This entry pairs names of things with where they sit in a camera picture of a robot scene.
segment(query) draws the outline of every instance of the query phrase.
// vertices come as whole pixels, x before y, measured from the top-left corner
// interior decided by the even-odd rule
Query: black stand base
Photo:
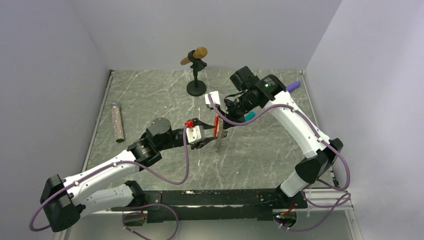
[[[206,93],[206,84],[200,80],[197,80],[197,87],[195,81],[191,81],[187,84],[187,93],[193,97],[199,97]]]

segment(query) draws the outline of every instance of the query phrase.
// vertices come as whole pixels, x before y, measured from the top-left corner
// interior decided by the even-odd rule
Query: purple object
[[[297,89],[301,85],[301,81],[295,81],[287,86],[287,91],[290,93],[291,91]]]

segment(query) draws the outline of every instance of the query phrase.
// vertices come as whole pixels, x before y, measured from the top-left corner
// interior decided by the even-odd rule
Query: gray marble surface
[[[236,88],[230,81],[235,70],[205,69],[198,78],[206,83],[207,91],[219,91],[222,95],[234,94]],[[285,85],[300,80],[296,70],[254,70],[263,78],[277,76]],[[191,118],[213,124],[216,116],[206,108],[205,100],[187,94],[186,85],[193,79],[190,70],[120,70],[114,73],[106,98],[100,123],[91,149],[87,169],[101,164],[132,144],[144,133],[153,119],[165,117],[172,128],[183,128]],[[305,114],[314,120],[312,109],[303,85],[292,92],[292,97]],[[115,142],[109,104],[121,104],[125,141]],[[206,134],[212,136],[212,130]],[[185,173],[185,156],[182,147],[161,152],[162,160],[151,167],[154,171],[174,181],[180,181]],[[110,185],[116,187],[126,180],[136,180],[144,190],[210,190],[275,188],[303,159],[295,140],[272,117],[264,114],[247,126],[233,127],[228,131],[219,152],[214,143],[199,150],[190,150],[190,173],[186,183],[172,185],[147,171],[120,179]],[[321,177],[330,181],[327,171]]]

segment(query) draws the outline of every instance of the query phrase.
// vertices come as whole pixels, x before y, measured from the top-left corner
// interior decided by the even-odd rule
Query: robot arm
[[[197,118],[185,124],[186,142],[191,149],[200,149],[216,139],[205,137],[205,130],[213,129],[213,125],[207,125]],[[59,175],[50,177],[40,203],[44,204],[52,195],[63,191],[43,207],[52,231],[63,231],[80,218],[104,209],[143,206],[144,193],[136,181],[127,181],[111,189],[104,188],[117,179],[152,166],[162,158],[160,151],[182,147],[183,133],[184,128],[172,130],[170,121],[160,117],[153,120],[140,139],[110,160],[63,179]]]
[[[231,124],[224,121],[223,129],[243,126],[245,114],[256,107],[267,109],[275,107],[275,105],[286,106],[275,107],[269,112],[293,136],[305,156],[296,165],[290,176],[276,188],[283,200],[292,202],[292,197],[306,186],[313,184],[336,160],[335,153],[328,149],[322,141],[329,143],[338,152],[342,149],[343,143],[338,138],[330,139],[321,132],[300,110],[286,87],[276,76],[270,74],[259,79],[245,66],[236,71],[230,80],[239,93],[226,96],[224,100],[220,99],[218,92],[212,92],[210,96],[205,95],[207,107],[213,108],[211,105],[213,102],[217,107],[216,110],[223,117],[234,122]],[[228,99],[228,97],[235,96],[238,97],[234,100]],[[225,104],[227,112],[221,110],[222,103]],[[320,138],[316,137],[312,129],[319,132]]]

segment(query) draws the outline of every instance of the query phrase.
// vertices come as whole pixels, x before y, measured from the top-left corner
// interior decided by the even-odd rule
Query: black joint housing
[[[132,191],[134,199],[126,207],[140,207],[145,203],[145,193],[136,181],[126,181],[125,185]]]
[[[50,196],[63,189],[64,182],[59,175],[51,176],[45,182],[40,203],[44,203]],[[51,230],[55,233],[63,231],[74,225],[80,219],[83,206],[75,206],[66,191],[53,198],[43,207],[45,216],[50,223]]]

